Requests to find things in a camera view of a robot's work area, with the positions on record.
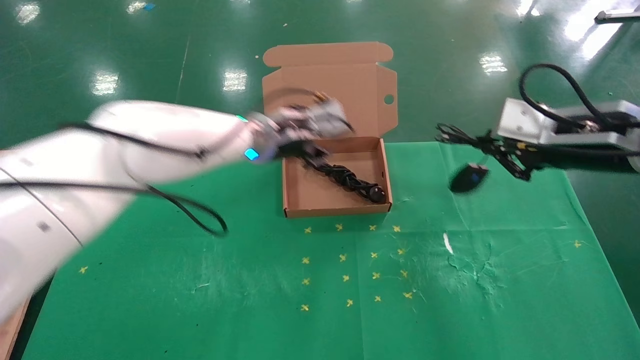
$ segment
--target black mouse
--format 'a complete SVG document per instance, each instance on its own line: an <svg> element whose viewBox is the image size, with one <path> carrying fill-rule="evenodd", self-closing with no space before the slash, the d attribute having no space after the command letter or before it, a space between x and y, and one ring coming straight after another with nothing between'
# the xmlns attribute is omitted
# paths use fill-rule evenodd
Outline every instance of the black mouse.
<svg viewBox="0 0 640 360"><path fill-rule="evenodd" d="M451 179L449 190L454 193L466 193L477 188L489 173L486 166L469 163L458 170Z"/></svg>

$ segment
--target box lid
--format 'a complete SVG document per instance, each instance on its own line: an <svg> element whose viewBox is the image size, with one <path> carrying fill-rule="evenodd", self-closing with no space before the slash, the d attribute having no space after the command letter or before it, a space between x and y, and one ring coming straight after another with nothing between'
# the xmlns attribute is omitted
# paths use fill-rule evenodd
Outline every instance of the box lid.
<svg viewBox="0 0 640 360"><path fill-rule="evenodd" d="M355 129L349 137L381 137L397 126L397 74L378 65L393 58L381 42L280 45L264 63L280 69L262 79L264 95L280 88L305 88L338 99ZM266 112L287 104L311 105L303 95L288 95L264 105Z"/></svg>

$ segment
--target black cable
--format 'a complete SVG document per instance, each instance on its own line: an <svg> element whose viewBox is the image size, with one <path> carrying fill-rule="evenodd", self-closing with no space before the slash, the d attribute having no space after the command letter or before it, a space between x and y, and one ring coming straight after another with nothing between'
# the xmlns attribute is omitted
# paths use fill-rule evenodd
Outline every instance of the black cable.
<svg viewBox="0 0 640 360"><path fill-rule="evenodd" d="M2 183L0 182L0 188L23 188L23 187L35 187L35 188L83 188L83 189L91 189L91 190L104 190L111 192L125 192L125 193L134 193L141 195L152 195L156 197L162 197L165 200L168 200L173 205L176 205L187 217L191 219L197 226L203 229L205 232L213 235L213 236L225 236L228 233L227 223L222 219L222 216L218 214L215 210L202 204L201 202L197 202L191 200L189 198L174 195L169 193L164 193L153 186L145 185L144 188L134 188L130 186L120 186L120 185L106 185L106 184L88 184L88 183L73 183L73 182L52 182L52 181L20 181L16 183ZM202 223L189 209L187 209L183 203L193 206L196 209L202 210L205 213L209 214L211 217L215 218L220 226L222 227L222 232L214 230L209 226L206 226Z"/></svg>
<svg viewBox="0 0 640 360"><path fill-rule="evenodd" d="M500 148L498 139L490 136L490 131L483 136L477 136L475 138L469 136L460 128L454 125L438 124L436 129L439 130L440 135L436 137L436 141L443 143L454 143L471 145L476 149L482 150L485 154L493 155ZM600 150L600 149L581 149L578 147L567 147L558 145L545 145L534 144L529 142L522 142L515 140L515 144L522 144L525 149L530 151L547 151L564 154L578 154L585 156L640 156L640 151L626 151L626 150Z"/></svg>
<svg viewBox="0 0 640 360"><path fill-rule="evenodd" d="M103 129L101 127L96 127L86 122L79 123L79 124L64 124L61 126L61 128L80 129L80 130L91 131L92 133L97 133L101 135L109 135L109 136L113 136L114 138L126 140L128 142L132 142L140 146L148 147L149 149L170 152L170 153L178 154L181 156L192 156L198 159L202 159L208 153L208 151L204 148L196 151L196 150L188 150L188 149L178 149L176 147L169 147L165 145L160 145L158 143L148 142L146 140L142 140L141 138L136 138L135 136L125 135L122 133L118 133L116 131Z"/></svg>
<svg viewBox="0 0 640 360"><path fill-rule="evenodd" d="M520 81L518 82L518 89L520 90L520 96L522 97L522 100L524 100L529 106L534 108L536 111L538 111L542 115L560 124L571 126L577 129L584 129L586 126L581 122L570 120L566 117L562 117L556 113L553 113L543 108L542 106L540 106L538 103L536 103L529 97L525 89L525 82L529 74L536 69L551 69L558 72L560 75L562 75L569 82L571 87L575 90L575 93L578 95L578 97L580 97L580 100L585 105L585 107L594 116L593 122L598 124L601 130L607 129L611 126L611 121L607 119L607 117L603 113L601 113L600 110L596 109L596 107L593 106L593 104L591 103L591 101L589 101L589 99L587 98L587 95L584 93L584 91L582 91L582 88L580 87L580 85L578 85L578 82L573 78L573 76L571 76L571 74L569 74L567 70L564 70L560 66L557 66L554 64L541 63L541 64L531 65L526 70L524 70L524 72L520 76Z"/></svg>
<svg viewBox="0 0 640 360"><path fill-rule="evenodd" d="M387 201L387 195L380 185L358 179L356 174L342 165L329 165L326 162L317 164L307 158L304 160L307 165L330 177L346 190L356 192L374 204L383 204Z"/></svg>

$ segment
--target brown cardboard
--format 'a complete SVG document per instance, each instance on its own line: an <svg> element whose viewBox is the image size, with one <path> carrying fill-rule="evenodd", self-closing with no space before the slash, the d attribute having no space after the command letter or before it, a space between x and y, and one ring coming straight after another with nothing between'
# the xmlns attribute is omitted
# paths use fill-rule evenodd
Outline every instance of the brown cardboard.
<svg viewBox="0 0 640 360"><path fill-rule="evenodd" d="M25 301L4 324L0 323L0 359L8 360L18 337L29 301Z"/></svg>
<svg viewBox="0 0 640 360"><path fill-rule="evenodd" d="M285 216L386 213L391 209L391 185L381 136L397 126L397 75L377 63L392 58L393 50L379 42L281 45L264 54L266 65L280 67L262 79L264 95L280 88L305 88L324 92L342 103L355 133L317 143L332 153L327 159L329 164L344 165L358 178L378 183L388 200L385 204L372 204L305 168L299 159L289 158L282 162ZM387 95L393 96L392 104L385 104ZM288 104L311 105L312 99L290 95L264 107L269 112Z"/></svg>

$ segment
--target blue led light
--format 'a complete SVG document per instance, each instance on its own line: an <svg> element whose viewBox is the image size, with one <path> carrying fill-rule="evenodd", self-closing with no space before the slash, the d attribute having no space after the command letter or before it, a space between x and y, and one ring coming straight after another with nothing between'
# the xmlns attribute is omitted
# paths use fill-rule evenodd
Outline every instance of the blue led light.
<svg viewBox="0 0 640 360"><path fill-rule="evenodd" d="M244 155L246 156L247 159L251 161L256 160L258 157L260 157L260 154L258 154L258 152L253 150L252 148L247 149L244 152Z"/></svg>

